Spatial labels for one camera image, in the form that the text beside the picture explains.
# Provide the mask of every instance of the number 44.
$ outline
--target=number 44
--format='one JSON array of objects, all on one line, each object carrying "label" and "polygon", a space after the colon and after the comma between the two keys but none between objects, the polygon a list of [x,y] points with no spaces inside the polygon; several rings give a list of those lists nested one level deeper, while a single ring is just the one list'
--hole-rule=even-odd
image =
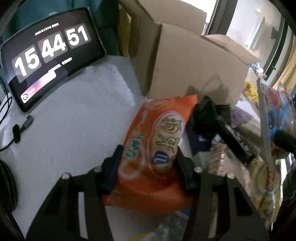
[{"label": "number 44", "polygon": [[54,37],[54,47],[52,48],[50,46],[50,42],[48,39],[43,41],[43,47],[42,47],[42,57],[45,58],[48,55],[53,57],[54,56],[54,52],[58,51],[58,50],[62,50],[65,51],[66,50],[66,44],[63,42],[62,37],[60,34],[57,34]]}]

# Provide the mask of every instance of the orange snack bag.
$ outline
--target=orange snack bag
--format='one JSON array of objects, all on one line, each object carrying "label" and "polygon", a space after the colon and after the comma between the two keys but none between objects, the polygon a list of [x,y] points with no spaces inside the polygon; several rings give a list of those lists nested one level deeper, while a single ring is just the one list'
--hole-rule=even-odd
[{"label": "orange snack bag", "polygon": [[115,190],[106,205],[146,213],[171,213],[191,205],[173,166],[197,96],[145,102],[124,142]]}]

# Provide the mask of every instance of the digital clock display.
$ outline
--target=digital clock display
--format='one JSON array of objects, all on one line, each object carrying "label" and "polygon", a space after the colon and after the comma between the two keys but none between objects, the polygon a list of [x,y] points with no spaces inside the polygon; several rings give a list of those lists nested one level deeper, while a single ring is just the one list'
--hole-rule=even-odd
[{"label": "digital clock display", "polygon": [[8,85],[23,112],[28,112],[67,77],[104,56],[86,8],[31,24],[1,46]]}]

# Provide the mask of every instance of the usb cable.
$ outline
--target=usb cable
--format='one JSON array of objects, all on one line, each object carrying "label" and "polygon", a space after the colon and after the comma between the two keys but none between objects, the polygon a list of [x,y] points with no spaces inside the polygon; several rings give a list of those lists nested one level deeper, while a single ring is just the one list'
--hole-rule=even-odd
[{"label": "usb cable", "polygon": [[30,125],[32,125],[34,119],[32,116],[28,116],[26,121],[24,122],[24,124],[22,125],[22,127],[20,128],[18,124],[16,124],[13,128],[12,128],[12,132],[13,132],[13,139],[8,143],[7,146],[3,147],[2,149],[0,149],[0,152],[6,150],[8,147],[11,146],[12,143],[19,143],[20,142],[20,134],[23,133],[26,129],[29,128]]}]

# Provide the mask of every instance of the cardboard box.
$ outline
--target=cardboard box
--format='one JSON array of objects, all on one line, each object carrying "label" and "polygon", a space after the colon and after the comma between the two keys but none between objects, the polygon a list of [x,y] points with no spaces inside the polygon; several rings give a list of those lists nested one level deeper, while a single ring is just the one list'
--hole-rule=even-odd
[{"label": "cardboard box", "polygon": [[224,35],[202,37],[206,13],[180,0],[120,0],[131,16],[128,52],[143,95],[205,94],[235,105],[260,60]]}]

